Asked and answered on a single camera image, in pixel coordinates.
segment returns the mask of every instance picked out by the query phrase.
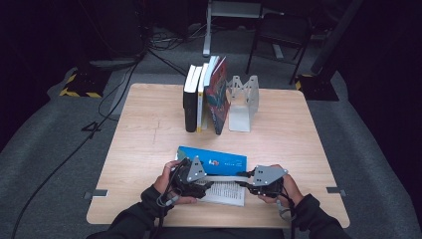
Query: blue book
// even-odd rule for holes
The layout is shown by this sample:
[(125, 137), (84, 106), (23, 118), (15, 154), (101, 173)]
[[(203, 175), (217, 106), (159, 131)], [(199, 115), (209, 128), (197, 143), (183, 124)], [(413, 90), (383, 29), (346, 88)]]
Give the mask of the blue book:
[(177, 149), (178, 160), (185, 157), (193, 160), (195, 156), (199, 157), (208, 175), (237, 176), (237, 172), (246, 171), (245, 155), (188, 146), (179, 146)]

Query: wooden table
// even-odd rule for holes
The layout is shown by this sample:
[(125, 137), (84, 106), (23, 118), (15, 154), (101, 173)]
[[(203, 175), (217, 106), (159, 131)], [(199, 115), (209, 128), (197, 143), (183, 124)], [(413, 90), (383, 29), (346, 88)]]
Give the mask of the wooden table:
[[(111, 224), (121, 210), (139, 201), (165, 162), (174, 159), (179, 145), (247, 155), (248, 170), (257, 164), (278, 163), (289, 170), (303, 194), (315, 196), (342, 227), (349, 225), (340, 195), (326, 191), (336, 184), (301, 92), (260, 89), (252, 131), (229, 131), (226, 122), (217, 135), (213, 128), (186, 132), (182, 86), (148, 84), (130, 88), (97, 185), (97, 189), (107, 189), (108, 196), (93, 199), (88, 221)], [(177, 205), (165, 217), (164, 226), (290, 225), (280, 218), (275, 204), (266, 204), (248, 192), (245, 207), (205, 202)]]

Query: gray carpet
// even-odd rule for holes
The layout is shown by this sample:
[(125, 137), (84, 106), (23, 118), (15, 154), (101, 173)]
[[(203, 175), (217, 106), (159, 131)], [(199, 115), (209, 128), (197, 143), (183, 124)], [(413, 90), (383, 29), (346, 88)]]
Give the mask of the gray carpet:
[[(240, 30), (213, 35), (211, 53), (227, 56), (229, 76), (247, 78), (244, 69), (252, 35)], [(173, 50), (155, 53), (187, 70), (190, 64), (207, 61), (201, 54), (202, 44), (203, 38), (199, 38)], [(310, 45), (299, 73), (309, 72), (318, 51), (318, 44)], [(258, 57), (253, 59), (251, 67), (251, 74), (259, 76), (260, 87), (269, 89), (293, 89), (288, 85), (292, 71), (293, 66)], [(121, 83), (126, 70), (112, 73), (105, 96), (112, 94), (104, 99), (59, 97), (71, 72), (50, 88), (51, 100), (22, 125), (0, 154), (1, 239), (11, 237), (19, 212), (31, 194), (89, 135), (81, 128), (103, 120), (99, 108), (104, 115), (109, 112), (115, 98), (121, 95), (113, 90)], [(166, 81), (166, 75), (178, 73), (148, 54), (132, 80), (182, 83), (180, 76), (171, 82)], [(422, 238), (410, 198), (348, 102), (344, 81), (336, 74), (332, 82), (339, 102), (308, 104), (337, 185), (347, 194), (343, 201), (350, 226), (345, 230), (353, 238)], [(118, 120), (118, 115), (111, 117)], [(16, 238), (85, 238), (107, 228), (87, 222), (90, 202), (83, 197), (85, 192), (96, 188), (116, 124), (107, 120), (101, 131), (51, 177), (25, 211)], [(307, 236), (298, 233), (298, 238)]]

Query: black jacket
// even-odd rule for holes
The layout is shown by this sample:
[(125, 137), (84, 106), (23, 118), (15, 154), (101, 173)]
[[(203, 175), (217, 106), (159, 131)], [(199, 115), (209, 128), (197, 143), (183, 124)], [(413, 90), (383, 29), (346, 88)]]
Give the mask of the black jacket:
[[(141, 194), (141, 202), (120, 212), (108, 231), (96, 238), (105, 239), (139, 239), (143, 237), (145, 231), (149, 231), (154, 226), (154, 220), (159, 216), (160, 207), (156, 204), (159, 192), (153, 187), (149, 187)], [(164, 215), (173, 206), (165, 208)], [(310, 230), (310, 238), (317, 239), (342, 239), (350, 238), (341, 228), (338, 221), (328, 216), (319, 207), (319, 201), (308, 194), (296, 207), (297, 217), (294, 224), (301, 231)]]

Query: black book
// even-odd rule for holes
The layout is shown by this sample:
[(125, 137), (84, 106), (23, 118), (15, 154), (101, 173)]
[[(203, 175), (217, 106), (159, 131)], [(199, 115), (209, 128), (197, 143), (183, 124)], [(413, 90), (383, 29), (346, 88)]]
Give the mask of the black book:
[(196, 130), (198, 114), (198, 82), (202, 67), (190, 66), (186, 81), (183, 87), (183, 108), (185, 115), (186, 131)]

